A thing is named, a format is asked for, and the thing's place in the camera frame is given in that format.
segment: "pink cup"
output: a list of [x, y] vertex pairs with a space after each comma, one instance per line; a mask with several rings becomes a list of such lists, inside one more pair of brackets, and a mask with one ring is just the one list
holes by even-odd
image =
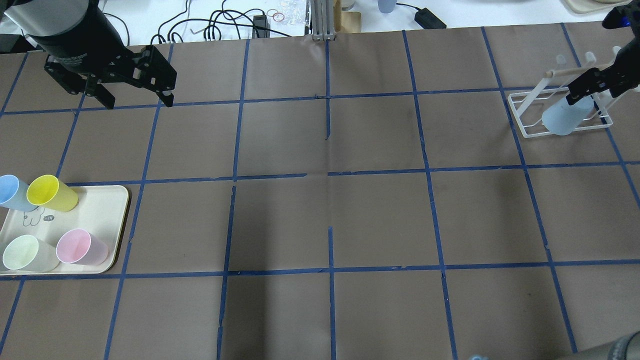
[[107, 245], [84, 229], [67, 231], [56, 246], [58, 259], [66, 264], [99, 265], [108, 254]]

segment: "power adapter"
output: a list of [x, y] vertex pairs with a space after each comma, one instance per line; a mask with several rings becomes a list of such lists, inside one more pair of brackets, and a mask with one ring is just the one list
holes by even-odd
[[429, 9], [424, 8], [418, 10], [413, 18], [423, 29], [446, 29], [447, 24], [438, 19], [436, 15], [433, 15]]
[[261, 28], [264, 29], [257, 29], [257, 28], [253, 28], [253, 34], [251, 35], [251, 38], [268, 38], [269, 34], [271, 33], [269, 30], [265, 30], [265, 29], [271, 29], [269, 27], [269, 19], [267, 19], [267, 15], [254, 15], [253, 16], [253, 23], [256, 26], [260, 26]]

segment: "blue cup on rack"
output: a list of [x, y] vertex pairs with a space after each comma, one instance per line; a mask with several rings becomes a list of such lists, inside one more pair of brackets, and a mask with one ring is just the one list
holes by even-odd
[[18, 211], [35, 210], [38, 206], [27, 200], [27, 185], [14, 175], [0, 176], [0, 206]]

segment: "cup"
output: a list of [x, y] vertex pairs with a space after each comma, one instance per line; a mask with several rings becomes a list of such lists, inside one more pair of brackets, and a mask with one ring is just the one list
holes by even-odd
[[551, 133], [569, 135], [584, 118], [589, 116], [591, 110], [593, 110], [593, 99], [590, 96], [583, 97], [573, 105], [569, 105], [563, 97], [542, 113], [542, 124]]
[[381, 13], [390, 13], [396, 7], [396, 0], [378, 0], [378, 10]]
[[33, 235], [22, 235], [7, 245], [2, 255], [7, 269], [47, 272], [58, 264], [56, 248]]
[[28, 213], [38, 206], [27, 200], [27, 185], [14, 175], [0, 176], [0, 206]]
[[78, 194], [53, 175], [35, 179], [27, 189], [27, 200], [37, 206], [70, 211], [78, 203]]
[[99, 265], [108, 254], [107, 245], [84, 229], [67, 231], [56, 247], [58, 259], [66, 264]]

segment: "robotic arm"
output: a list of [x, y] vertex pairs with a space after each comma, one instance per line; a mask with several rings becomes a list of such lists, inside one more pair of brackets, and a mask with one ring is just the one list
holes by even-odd
[[68, 93], [84, 92], [113, 109], [115, 98], [102, 83], [127, 83], [172, 106], [175, 69], [152, 45], [128, 50], [98, 1], [9, 0], [4, 13], [49, 53], [44, 69]]
[[610, 90], [612, 97], [618, 97], [640, 85], [640, 0], [615, 7], [602, 21], [602, 26], [605, 29], [630, 26], [635, 39], [618, 52], [610, 67], [604, 70], [591, 68], [573, 80], [566, 96], [569, 105], [605, 90]]

